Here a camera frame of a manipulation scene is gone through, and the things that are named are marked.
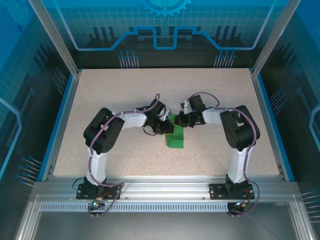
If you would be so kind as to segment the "green square paper sheet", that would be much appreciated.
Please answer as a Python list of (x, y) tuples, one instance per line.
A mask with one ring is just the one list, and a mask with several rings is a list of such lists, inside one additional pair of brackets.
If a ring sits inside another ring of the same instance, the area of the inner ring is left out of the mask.
[(174, 118), (176, 114), (172, 114), (168, 119), (173, 124), (173, 133), (165, 135), (166, 145), (173, 149), (183, 149), (184, 148), (184, 128), (182, 126), (174, 124)]

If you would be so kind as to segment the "grey metal shelf panel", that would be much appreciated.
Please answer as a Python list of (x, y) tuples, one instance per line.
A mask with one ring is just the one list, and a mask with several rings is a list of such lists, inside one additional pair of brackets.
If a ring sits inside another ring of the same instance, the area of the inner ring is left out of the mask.
[(299, 240), (291, 216), (259, 210), (225, 213), (41, 213), (32, 240)]

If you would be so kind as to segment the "aluminium mounting rail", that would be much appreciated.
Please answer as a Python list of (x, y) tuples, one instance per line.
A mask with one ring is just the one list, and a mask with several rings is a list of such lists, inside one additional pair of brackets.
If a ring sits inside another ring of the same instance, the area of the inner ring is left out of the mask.
[[(108, 176), (109, 183), (124, 183), (122, 202), (209, 202), (209, 184), (223, 184), (223, 175), (196, 176)], [(261, 202), (292, 202), (300, 200), (296, 182), (282, 180), (279, 176), (262, 176), (253, 179), (255, 196)], [(74, 202), (74, 179), (51, 177), (33, 185), (30, 201)]]

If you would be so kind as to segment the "aluminium side rail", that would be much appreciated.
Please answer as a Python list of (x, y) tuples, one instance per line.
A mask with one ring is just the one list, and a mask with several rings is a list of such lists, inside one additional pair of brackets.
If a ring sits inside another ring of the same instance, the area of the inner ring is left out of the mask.
[(261, 114), (263, 117), (264, 125), (267, 131), (268, 139), (269, 139), (273, 156), (276, 162), (277, 170), (279, 172), (279, 178), (282, 179), (282, 181), (286, 182), (287, 176), (286, 176), (286, 172), (283, 170), (282, 154), (278, 146), (277, 138), (275, 135), (275, 131), (273, 129), (273, 124), (268, 111), (267, 103), (265, 101), (262, 87), (260, 85), (258, 78), (254, 76), (253, 72), (250, 70), (249, 73), (251, 76), (251, 80), (252, 80), (252, 84), (253, 84), (256, 96), (257, 96), (257, 100), (258, 100)]
[(70, 76), (62, 101), (57, 113), (57, 117), (49, 138), (48, 146), (46, 148), (42, 165), (37, 177), (38, 182), (45, 182), (50, 173), (52, 165), (58, 159), (59, 151), (61, 148), (64, 132), (68, 123), (68, 118), (77, 91), (77, 86), (80, 80), (81, 73), (78, 76)]

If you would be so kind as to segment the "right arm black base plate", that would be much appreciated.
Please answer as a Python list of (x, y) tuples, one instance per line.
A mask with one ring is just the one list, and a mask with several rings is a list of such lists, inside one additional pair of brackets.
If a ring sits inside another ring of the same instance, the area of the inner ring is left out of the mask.
[(211, 200), (245, 200), (255, 199), (253, 186), (247, 182), (231, 184), (211, 183), (208, 185)]

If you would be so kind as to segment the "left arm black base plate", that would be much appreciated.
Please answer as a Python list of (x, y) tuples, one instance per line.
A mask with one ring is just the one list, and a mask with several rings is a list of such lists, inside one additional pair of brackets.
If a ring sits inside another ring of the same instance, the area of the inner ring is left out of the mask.
[(100, 186), (90, 184), (80, 184), (77, 189), (77, 200), (95, 200), (102, 198), (103, 200), (118, 200), (120, 197), (116, 195), (120, 192), (120, 186)]

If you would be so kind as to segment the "aluminium frame post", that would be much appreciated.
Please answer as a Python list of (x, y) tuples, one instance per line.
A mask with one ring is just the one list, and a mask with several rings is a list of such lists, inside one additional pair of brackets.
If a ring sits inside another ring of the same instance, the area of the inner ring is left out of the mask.
[(257, 78), (263, 66), (267, 62), (269, 56), (271, 55), (274, 47), (276, 46), (278, 40), (283, 34), (285, 28), (287, 27), (290, 19), (295, 13), (301, 0), (288, 0), (286, 6), (284, 7), (279, 19), (277, 20), (271, 34), (269, 35), (264, 47), (262, 48), (252, 70), (251, 78)]
[(42, 0), (28, 0), (28, 2), (31, 5), (36, 16), (38, 17), (39, 21), (41, 22), (42, 26), (44, 27), (49, 38), (51, 39), (53, 45), (57, 49), (69, 72), (73, 77), (77, 78), (79, 76), (78, 67), (76, 66), (67, 46), (65, 45)]

